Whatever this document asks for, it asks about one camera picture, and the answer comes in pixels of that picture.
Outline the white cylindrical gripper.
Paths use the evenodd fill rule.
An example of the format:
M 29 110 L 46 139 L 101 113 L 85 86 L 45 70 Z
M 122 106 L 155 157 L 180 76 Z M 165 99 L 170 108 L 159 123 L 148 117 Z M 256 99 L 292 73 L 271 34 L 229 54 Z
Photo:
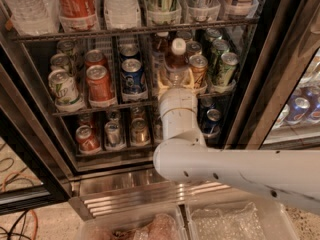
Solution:
M 186 88 L 172 88 L 163 70 L 157 73 L 159 111 L 162 120 L 163 139 L 181 138 L 188 141 L 203 141 L 197 122 L 198 100 L 194 89 L 194 76 L 188 69 Z

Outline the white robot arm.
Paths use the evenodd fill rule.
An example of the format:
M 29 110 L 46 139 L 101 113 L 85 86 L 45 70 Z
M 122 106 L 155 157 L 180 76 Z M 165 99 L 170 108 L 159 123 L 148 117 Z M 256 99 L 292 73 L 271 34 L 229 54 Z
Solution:
M 215 181 L 320 214 L 320 153 L 317 150 L 233 150 L 206 145 L 197 123 L 190 71 L 176 86 L 157 72 L 163 140 L 153 165 L 175 182 Z

